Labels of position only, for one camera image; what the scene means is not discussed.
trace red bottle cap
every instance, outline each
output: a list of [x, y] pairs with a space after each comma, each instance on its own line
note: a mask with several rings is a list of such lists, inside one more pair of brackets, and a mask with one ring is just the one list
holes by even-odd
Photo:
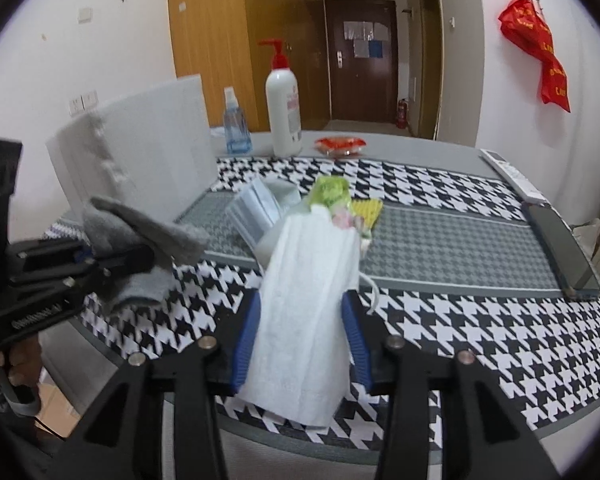
[[276, 49], [276, 53], [271, 59], [271, 68], [276, 70], [279, 68], [289, 68], [289, 60], [284, 54], [282, 54], [282, 40], [262, 40], [258, 42], [259, 45], [273, 45]]

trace wooden wardrobe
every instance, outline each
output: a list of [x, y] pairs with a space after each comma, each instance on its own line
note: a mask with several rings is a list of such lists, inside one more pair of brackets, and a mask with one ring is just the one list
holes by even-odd
[[169, 0], [171, 44], [178, 77], [201, 74], [212, 126], [222, 124], [224, 87], [235, 88], [252, 132], [269, 130], [265, 81], [282, 38], [298, 78], [302, 128], [330, 119], [323, 0]]

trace red plastic wrapper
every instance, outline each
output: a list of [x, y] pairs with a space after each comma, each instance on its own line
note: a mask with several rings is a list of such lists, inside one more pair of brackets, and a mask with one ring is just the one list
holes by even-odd
[[333, 158], [357, 155], [365, 146], [366, 142], [359, 137], [334, 136], [315, 141], [316, 150]]
[[511, 0], [499, 16], [505, 38], [542, 62], [540, 97], [571, 112], [567, 75], [554, 54], [554, 37], [531, 0]]

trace white box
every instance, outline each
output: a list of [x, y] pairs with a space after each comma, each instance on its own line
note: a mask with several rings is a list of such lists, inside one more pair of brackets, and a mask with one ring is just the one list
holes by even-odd
[[173, 221], [218, 178], [199, 75], [100, 105], [46, 146], [80, 220], [99, 194]]

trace remote control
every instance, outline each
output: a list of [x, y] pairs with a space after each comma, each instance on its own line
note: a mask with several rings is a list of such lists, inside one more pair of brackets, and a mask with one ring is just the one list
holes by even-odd
[[486, 160], [491, 167], [511, 184], [511, 187], [522, 197], [524, 202], [531, 204], [543, 204], [548, 202], [542, 193], [526, 179], [522, 173], [504, 160], [500, 155], [488, 150], [480, 150], [482, 158]]

